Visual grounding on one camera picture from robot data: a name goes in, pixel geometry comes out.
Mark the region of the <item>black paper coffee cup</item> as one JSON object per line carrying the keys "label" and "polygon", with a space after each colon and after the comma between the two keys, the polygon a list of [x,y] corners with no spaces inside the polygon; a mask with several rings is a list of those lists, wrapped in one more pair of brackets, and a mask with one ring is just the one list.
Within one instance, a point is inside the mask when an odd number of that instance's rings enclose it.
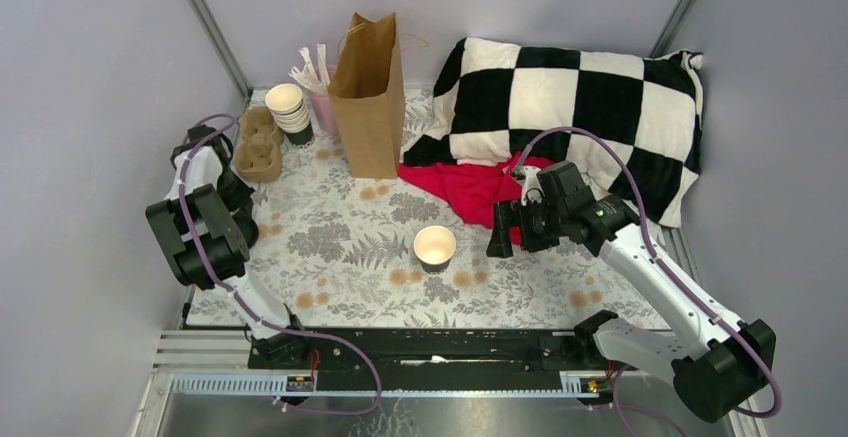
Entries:
{"label": "black paper coffee cup", "polygon": [[445,271],[456,251],[454,234],[446,227],[433,225],[421,229],[414,238],[413,251],[426,273]]}

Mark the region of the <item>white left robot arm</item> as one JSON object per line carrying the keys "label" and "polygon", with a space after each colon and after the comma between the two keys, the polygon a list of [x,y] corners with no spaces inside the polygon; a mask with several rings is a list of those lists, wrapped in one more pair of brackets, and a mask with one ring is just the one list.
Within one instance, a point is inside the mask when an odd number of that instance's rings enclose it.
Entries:
{"label": "white left robot arm", "polygon": [[310,342],[289,307],[248,270],[259,228],[252,188],[230,168],[233,145],[206,124],[190,128],[171,155],[173,184],[145,210],[147,222],[177,281],[225,298],[252,335],[252,353],[296,368]]}

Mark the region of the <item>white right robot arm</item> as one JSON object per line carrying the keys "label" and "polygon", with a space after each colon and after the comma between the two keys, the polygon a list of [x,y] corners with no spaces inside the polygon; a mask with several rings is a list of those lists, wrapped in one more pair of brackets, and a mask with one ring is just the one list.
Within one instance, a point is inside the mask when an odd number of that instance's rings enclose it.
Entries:
{"label": "white right robot arm", "polygon": [[714,423],[768,385],[776,334],[763,320],[744,322],[706,293],[648,235],[620,198],[589,200],[569,210],[515,199],[494,205],[486,254],[512,256],[521,247],[546,250],[568,237],[624,276],[667,322],[673,336],[636,329],[600,312],[576,326],[575,359],[597,369],[608,360],[630,364],[671,385],[698,418]]}

